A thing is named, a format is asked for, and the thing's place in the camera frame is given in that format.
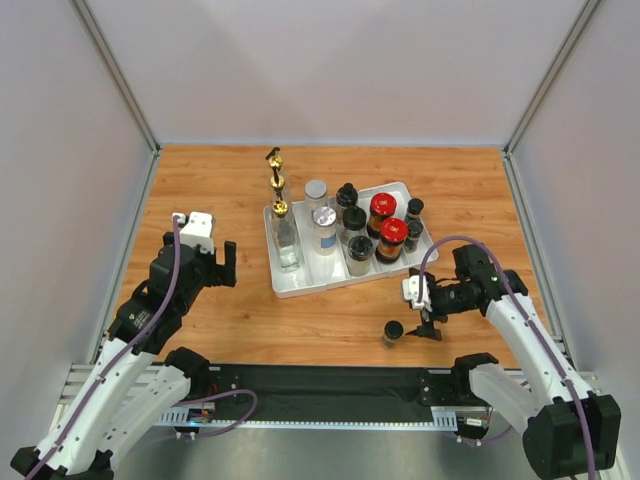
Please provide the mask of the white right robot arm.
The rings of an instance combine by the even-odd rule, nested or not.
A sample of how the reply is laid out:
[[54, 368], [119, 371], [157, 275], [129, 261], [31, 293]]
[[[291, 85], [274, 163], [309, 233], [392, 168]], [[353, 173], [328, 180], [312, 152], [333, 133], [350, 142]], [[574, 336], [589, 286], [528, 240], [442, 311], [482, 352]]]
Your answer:
[[450, 381], [456, 401], [479, 399], [516, 431], [529, 465], [541, 479], [584, 474], [590, 479], [616, 461], [621, 409], [597, 393], [560, 352], [525, 286], [482, 242], [458, 236], [456, 283], [441, 286], [420, 265], [402, 282], [402, 295], [424, 321], [477, 310], [500, 333], [518, 361], [519, 383], [491, 356], [461, 358]]

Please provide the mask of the red lid sauce jar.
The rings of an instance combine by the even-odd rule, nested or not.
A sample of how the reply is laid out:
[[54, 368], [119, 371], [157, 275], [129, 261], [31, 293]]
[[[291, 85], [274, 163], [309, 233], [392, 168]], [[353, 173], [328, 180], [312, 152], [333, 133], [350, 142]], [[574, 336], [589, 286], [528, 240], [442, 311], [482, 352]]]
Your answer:
[[396, 208], [397, 201], [393, 195], [380, 192], [372, 196], [367, 222], [367, 232], [370, 237], [379, 238], [382, 223], [395, 214]]
[[379, 230], [376, 258], [385, 264], [394, 263], [400, 257], [408, 233], [408, 225], [403, 220], [395, 217], [384, 220]]

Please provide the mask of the small black lid spice jar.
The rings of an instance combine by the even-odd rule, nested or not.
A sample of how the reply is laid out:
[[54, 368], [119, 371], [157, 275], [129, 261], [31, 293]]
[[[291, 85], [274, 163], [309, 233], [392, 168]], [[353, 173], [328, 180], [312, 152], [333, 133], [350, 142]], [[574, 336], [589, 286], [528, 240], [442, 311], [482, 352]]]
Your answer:
[[424, 208], [424, 202], [419, 198], [411, 198], [407, 202], [404, 221], [409, 223], [411, 221], [419, 221], [421, 212]]
[[404, 240], [404, 250], [407, 253], [415, 252], [418, 248], [418, 244], [421, 235], [424, 231], [424, 225], [420, 220], [410, 220], [407, 223], [408, 233]]
[[403, 335], [404, 327], [399, 321], [388, 321], [383, 328], [381, 345], [385, 348], [393, 348]]

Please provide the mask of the white powder jar black lid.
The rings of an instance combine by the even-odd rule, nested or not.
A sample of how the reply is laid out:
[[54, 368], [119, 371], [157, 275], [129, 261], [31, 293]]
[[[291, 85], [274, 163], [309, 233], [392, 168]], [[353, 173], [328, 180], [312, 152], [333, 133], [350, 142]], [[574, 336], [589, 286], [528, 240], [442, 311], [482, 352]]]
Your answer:
[[361, 277], [369, 272], [374, 245], [368, 236], [357, 235], [347, 245], [346, 263], [349, 274]]

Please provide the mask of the black knob grinder bottle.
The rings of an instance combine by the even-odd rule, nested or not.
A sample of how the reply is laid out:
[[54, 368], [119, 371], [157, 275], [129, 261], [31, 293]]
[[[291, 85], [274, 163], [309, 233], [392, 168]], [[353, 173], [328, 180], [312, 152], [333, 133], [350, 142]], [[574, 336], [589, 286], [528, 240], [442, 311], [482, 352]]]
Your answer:
[[356, 236], [366, 235], [367, 215], [359, 206], [351, 206], [344, 210], [340, 240], [347, 246], [350, 240]]

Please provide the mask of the glass oil bottle brown sauce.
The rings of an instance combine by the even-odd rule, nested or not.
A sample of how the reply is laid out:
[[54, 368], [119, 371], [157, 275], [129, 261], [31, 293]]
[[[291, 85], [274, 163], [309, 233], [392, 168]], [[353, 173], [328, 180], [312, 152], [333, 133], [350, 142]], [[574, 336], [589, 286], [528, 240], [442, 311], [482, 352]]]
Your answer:
[[283, 167], [283, 160], [280, 156], [280, 147], [273, 147], [272, 150], [265, 156], [269, 167], [274, 174], [278, 174]]

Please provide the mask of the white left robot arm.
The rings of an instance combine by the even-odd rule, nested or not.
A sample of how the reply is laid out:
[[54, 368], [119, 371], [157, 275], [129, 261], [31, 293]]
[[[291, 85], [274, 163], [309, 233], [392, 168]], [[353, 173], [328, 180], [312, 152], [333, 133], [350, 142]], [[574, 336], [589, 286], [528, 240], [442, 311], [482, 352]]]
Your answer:
[[126, 455], [173, 406], [224, 398], [209, 361], [181, 347], [172, 351], [137, 394], [139, 377], [181, 328], [199, 293], [237, 282], [236, 245], [224, 262], [202, 242], [169, 235], [149, 276], [119, 308], [101, 354], [69, 409], [35, 446], [19, 449], [11, 467], [25, 479], [111, 479]]

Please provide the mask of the black cap spice bottle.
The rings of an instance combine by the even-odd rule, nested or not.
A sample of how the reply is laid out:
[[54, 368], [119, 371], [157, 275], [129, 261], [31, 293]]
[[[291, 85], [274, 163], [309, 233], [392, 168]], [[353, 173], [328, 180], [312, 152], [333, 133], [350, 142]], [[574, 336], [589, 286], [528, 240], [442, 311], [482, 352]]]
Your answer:
[[336, 205], [340, 209], [354, 207], [358, 203], [358, 191], [350, 182], [341, 186], [336, 193]]

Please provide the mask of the glass oil bottle dark sauce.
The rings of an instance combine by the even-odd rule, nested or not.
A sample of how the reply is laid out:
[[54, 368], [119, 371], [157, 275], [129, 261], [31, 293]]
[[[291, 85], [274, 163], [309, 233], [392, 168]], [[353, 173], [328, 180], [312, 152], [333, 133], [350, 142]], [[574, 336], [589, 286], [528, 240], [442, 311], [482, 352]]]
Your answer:
[[291, 204], [290, 185], [286, 178], [286, 175], [283, 174], [279, 168], [272, 168], [269, 185], [271, 189], [272, 202], [284, 201], [288, 205]]

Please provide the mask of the salt jar blue label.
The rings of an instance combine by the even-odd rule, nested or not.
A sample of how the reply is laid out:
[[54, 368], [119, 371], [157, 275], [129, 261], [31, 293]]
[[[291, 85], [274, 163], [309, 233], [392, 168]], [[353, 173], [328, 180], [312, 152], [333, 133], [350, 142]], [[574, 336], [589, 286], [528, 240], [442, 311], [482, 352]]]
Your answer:
[[304, 187], [305, 204], [310, 212], [328, 205], [328, 188], [324, 181], [313, 179]]

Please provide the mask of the clear glass oil bottle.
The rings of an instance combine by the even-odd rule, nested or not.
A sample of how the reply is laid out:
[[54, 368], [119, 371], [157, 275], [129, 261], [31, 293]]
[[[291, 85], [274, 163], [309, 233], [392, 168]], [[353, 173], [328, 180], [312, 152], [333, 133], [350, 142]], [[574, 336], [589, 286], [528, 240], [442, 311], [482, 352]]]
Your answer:
[[297, 224], [289, 204], [276, 200], [271, 205], [270, 228], [280, 268], [285, 271], [298, 269], [302, 253]]

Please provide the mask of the salt jar silver lid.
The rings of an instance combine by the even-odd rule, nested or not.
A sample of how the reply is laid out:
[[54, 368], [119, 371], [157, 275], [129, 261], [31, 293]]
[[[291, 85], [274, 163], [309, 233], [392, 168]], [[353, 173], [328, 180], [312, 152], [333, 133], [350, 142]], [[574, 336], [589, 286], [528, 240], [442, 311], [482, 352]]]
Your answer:
[[329, 206], [315, 209], [311, 214], [314, 227], [314, 249], [322, 256], [331, 255], [337, 244], [337, 213]]

